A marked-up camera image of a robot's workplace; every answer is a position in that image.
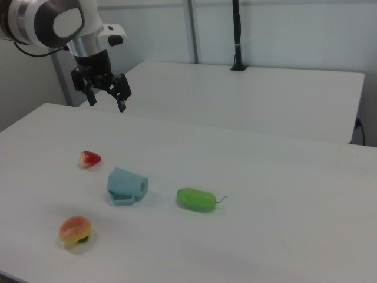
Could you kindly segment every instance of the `black cable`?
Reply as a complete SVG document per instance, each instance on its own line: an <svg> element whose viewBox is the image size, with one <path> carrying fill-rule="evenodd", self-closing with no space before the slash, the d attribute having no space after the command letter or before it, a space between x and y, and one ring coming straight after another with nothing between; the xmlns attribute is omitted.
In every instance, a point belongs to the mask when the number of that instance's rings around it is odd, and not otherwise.
<svg viewBox="0 0 377 283"><path fill-rule="evenodd" d="M52 55L52 54L54 54L54 53L56 53L56 52L58 52L58 51L63 50L63 48L59 48L59 49L56 49L56 50L54 50L53 52L50 52L50 53L36 55L36 54L30 54L30 53L27 53L25 50L23 50L23 49L18 45L17 42L13 42L13 43L14 43L14 45L17 47L17 49L20 50L22 53L26 54L27 56L37 57L37 58L39 58L39 57L50 56L50 55Z"/></svg>
<svg viewBox="0 0 377 283"><path fill-rule="evenodd" d="M359 121L359 125L361 127L361 132L363 133L363 146L365 145L365 133L364 133L364 127L361 121Z"/></svg>

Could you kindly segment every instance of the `black pole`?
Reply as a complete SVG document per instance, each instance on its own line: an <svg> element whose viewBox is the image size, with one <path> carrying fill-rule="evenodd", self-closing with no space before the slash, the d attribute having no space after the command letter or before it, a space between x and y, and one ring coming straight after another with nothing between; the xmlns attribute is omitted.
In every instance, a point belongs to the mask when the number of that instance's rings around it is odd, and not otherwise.
<svg viewBox="0 0 377 283"><path fill-rule="evenodd" d="M241 17L238 0L233 0L233 24L234 24L234 65L232 71L244 71L247 67L242 64L241 56Z"/></svg>

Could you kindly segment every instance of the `light blue mug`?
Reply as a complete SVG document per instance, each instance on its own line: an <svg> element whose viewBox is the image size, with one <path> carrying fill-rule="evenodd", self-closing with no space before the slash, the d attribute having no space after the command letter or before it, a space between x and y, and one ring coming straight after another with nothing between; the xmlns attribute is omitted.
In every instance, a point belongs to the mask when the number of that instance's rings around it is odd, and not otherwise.
<svg viewBox="0 0 377 283"><path fill-rule="evenodd" d="M116 167L108 176L107 191L113 205L131 205L147 193L148 178Z"/></svg>

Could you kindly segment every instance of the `strawberry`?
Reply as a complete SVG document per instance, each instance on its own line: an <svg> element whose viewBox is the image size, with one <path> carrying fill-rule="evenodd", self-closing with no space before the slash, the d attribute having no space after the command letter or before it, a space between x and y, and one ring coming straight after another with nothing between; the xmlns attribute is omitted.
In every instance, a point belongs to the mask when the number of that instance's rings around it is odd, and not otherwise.
<svg viewBox="0 0 377 283"><path fill-rule="evenodd" d="M78 160L80 161L82 167L88 168L100 162L101 156L94 152L89 152L88 150L85 150L81 152Z"/></svg>

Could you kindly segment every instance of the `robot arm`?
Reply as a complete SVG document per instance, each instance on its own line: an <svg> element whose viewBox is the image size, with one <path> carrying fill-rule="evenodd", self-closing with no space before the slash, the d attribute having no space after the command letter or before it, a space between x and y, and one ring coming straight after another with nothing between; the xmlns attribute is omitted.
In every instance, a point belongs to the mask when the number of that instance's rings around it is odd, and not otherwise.
<svg viewBox="0 0 377 283"><path fill-rule="evenodd" d="M124 74L112 74L107 49L126 35L120 25L102 23L96 0L0 0L0 38L48 48L67 45L77 63L71 72L75 89L91 106L92 89L105 90L125 110L130 86Z"/></svg>

